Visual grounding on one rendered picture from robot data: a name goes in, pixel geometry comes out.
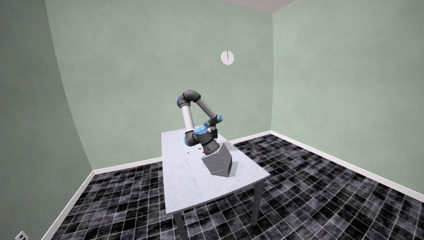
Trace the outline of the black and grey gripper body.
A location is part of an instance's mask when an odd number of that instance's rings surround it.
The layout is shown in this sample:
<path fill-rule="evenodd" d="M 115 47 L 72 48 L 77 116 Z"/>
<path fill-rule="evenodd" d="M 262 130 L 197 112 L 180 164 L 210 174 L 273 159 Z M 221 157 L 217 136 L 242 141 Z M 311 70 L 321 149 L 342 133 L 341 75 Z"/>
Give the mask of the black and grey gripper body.
<path fill-rule="evenodd" d="M 217 139 L 217 138 L 218 138 L 218 129 L 210 130 L 210 131 L 212 131 L 212 132 L 213 132 L 213 133 L 211 134 L 212 138 L 213 138 L 213 139 Z"/>

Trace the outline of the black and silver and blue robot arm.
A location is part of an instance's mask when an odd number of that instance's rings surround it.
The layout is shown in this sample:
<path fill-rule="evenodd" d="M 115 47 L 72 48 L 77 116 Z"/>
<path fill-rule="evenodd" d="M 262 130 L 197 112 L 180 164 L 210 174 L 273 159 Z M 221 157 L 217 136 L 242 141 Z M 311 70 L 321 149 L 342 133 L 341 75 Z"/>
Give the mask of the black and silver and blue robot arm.
<path fill-rule="evenodd" d="M 209 116 L 209 120 L 204 123 L 204 126 L 197 129 L 194 127 L 190 101 L 196 103 Z M 209 132 L 208 128 L 215 130 L 216 124 L 223 120 L 222 116 L 217 115 L 201 98 L 201 95 L 194 90 L 186 90 L 176 99 L 176 104 L 181 109 L 183 115 L 186 130 L 184 143 L 189 147 L 201 144 L 206 156 L 217 151 L 220 145 L 213 139 L 211 136 L 213 132 Z"/>

